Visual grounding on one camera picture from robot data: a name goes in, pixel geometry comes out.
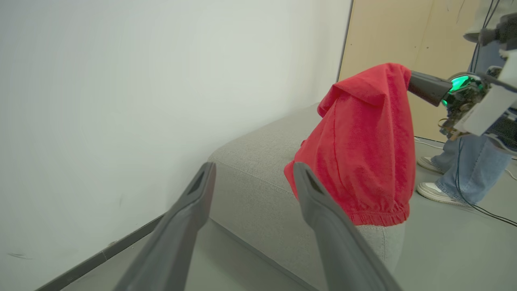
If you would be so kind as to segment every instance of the gray ottoman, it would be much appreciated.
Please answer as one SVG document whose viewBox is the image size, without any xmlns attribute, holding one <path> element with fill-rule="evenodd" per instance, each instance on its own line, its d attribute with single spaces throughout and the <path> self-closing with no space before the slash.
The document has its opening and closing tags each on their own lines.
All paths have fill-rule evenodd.
<svg viewBox="0 0 517 291">
<path fill-rule="evenodd" d="M 224 145 L 209 158 L 217 164 L 210 217 L 282 271 L 311 289 L 327 290 L 312 229 L 283 169 L 316 127 L 317 104 Z M 359 226 L 391 271 L 402 250 L 405 224 Z"/>
</svg>

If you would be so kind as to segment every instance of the red cloth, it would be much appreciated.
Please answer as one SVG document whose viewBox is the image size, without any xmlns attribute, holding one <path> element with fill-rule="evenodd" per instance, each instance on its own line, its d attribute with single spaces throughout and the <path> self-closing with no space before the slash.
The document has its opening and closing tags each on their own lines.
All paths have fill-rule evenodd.
<svg viewBox="0 0 517 291">
<path fill-rule="evenodd" d="M 416 171 L 410 77 L 390 63 L 330 88 L 318 106 L 323 119 L 284 169 L 296 196 L 293 164 L 304 162 L 355 225 L 407 219 Z"/>
</svg>

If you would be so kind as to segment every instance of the wooden door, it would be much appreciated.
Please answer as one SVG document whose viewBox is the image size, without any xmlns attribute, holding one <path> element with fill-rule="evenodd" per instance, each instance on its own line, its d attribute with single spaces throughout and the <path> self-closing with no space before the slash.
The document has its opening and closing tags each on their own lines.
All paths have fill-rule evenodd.
<svg viewBox="0 0 517 291">
<path fill-rule="evenodd" d="M 479 0 L 354 1 L 339 80 L 394 62 L 441 78 L 466 71 L 474 44 L 463 34 Z M 445 141 L 438 121 L 447 115 L 408 93 L 415 136 Z"/>
</svg>

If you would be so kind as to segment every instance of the white sneaker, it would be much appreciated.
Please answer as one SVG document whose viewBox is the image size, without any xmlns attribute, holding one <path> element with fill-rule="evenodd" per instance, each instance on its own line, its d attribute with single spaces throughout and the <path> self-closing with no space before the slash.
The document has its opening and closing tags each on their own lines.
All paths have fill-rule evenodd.
<svg viewBox="0 0 517 291">
<path fill-rule="evenodd" d="M 464 207 L 470 207 L 470 205 L 454 200 L 450 198 L 447 194 L 445 194 L 438 186 L 436 186 L 435 183 L 420 183 L 417 186 L 417 192 L 418 194 L 422 195 L 423 197 L 430 199 L 432 201 L 440 202 L 440 203 L 446 203 L 446 204 L 452 204 L 452 205 L 458 205 L 458 206 L 464 206 Z"/>
<path fill-rule="evenodd" d="M 437 173 L 443 174 L 442 171 L 440 171 L 440 169 L 436 168 L 433 165 L 433 163 L 431 162 L 431 158 L 428 157 L 428 156 L 420 157 L 417 160 L 417 164 L 420 165 L 422 168 L 425 168 L 427 170 L 431 170 L 433 172 L 437 172 Z"/>
</svg>

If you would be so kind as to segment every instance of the black cable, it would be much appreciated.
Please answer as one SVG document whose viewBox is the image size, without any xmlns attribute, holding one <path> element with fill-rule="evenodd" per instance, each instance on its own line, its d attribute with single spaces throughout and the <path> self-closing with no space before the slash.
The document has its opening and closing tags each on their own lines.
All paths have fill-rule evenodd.
<svg viewBox="0 0 517 291">
<path fill-rule="evenodd" d="M 490 9 L 492 9 L 492 4 L 494 4 L 494 0 L 492 0 L 490 2 L 490 6 L 488 7 L 488 12 L 486 13 L 485 20 L 483 21 L 483 28 L 485 27 L 485 23 L 486 23 L 486 19 L 488 18 L 488 14 L 490 14 Z M 476 58 L 476 65 L 478 64 L 478 57 L 476 57 L 476 53 L 479 57 L 479 43 L 478 42 L 476 42 L 476 47 L 474 48 L 474 53 L 472 54 L 472 59 L 470 59 L 470 71 L 471 72 L 475 72 L 474 71 L 475 66 L 473 66 L 474 58 Z"/>
<path fill-rule="evenodd" d="M 461 151 L 463 149 L 463 143 L 461 142 L 461 137 L 460 137 L 460 140 L 458 141 L 458 163 L 457 163 L 457 167 L 456 167 L 456 177 L 454 179 L 454 181 L 456 182 L 456 190 L 458 191 L 458 193 L 460 193 L 460 196 L 461 198 L 467 202 L 467 204 L 469 204 L 472 208 L 476 209 L 477 211 L 485 214 L 485 215 L 488 215 L 490 217 L 493 217 L 497 220 L 500 220 L 502 222 L 506 222 L 510 225 L 513 225 L 515 227 L 517 227 L 517 222 L 513 221 L 513 220 L 510 220 L 508 218 L 505 218 L 505 217 L 502 217 L 502 216 L 499 216 L 499 215 L 495 215 L 491 212 L 489 212 L 488 210 L 482 208 L 482 207 L 479 207 L 477 205 L 473 205 L 471 204 L 467 199 L 465 199 L 465 197 L 463 197 L 463 193 L 461 192 L 461 189 L 460 189 L 460 155 L 461 155 Z"/>
<path fill-rule="evenodd" d="M 494 15 L 494 12 L 495 10 L 497 9 L 497 6 L 499 5 L 499 1 L 500 0 L 497 0 L 497 2 L 495 3 L 495 6 L 494 6 L 494 10 L 492 10 L 492 13 L 490 14 L 490 9 L 492 8 L 492 4 L 494 4 L 494 0 L 492 0 L 490 2 L 490 6 L 488 7 L 488 12 L 486 13 L 486 16 L 485 16 L 485 20 L 483 21 L 483 28 L 486 28 L 488 26 L 488 23 L 490 22 L 490 20 L 492 19 L 492 16 Z M 477 54 L 476 54 L 476 62 L 474 63 L 474 67 L 472 67 L 472 62 L 474 60 L 474 55 L 472 56 L 472 60 L 470 61 L 470 69 L 472 70 L 472 72 L 476 72 L 476 68 L 478 66 L 478 59 L 479 59 L 479 50 L 481 49 L 481 47 L 479 46 L 479 44 L 476 44 L 476 48 L 474 49 L 474 54 L 476 53 L 476 49 L 477 49 Z"/>
</svg>

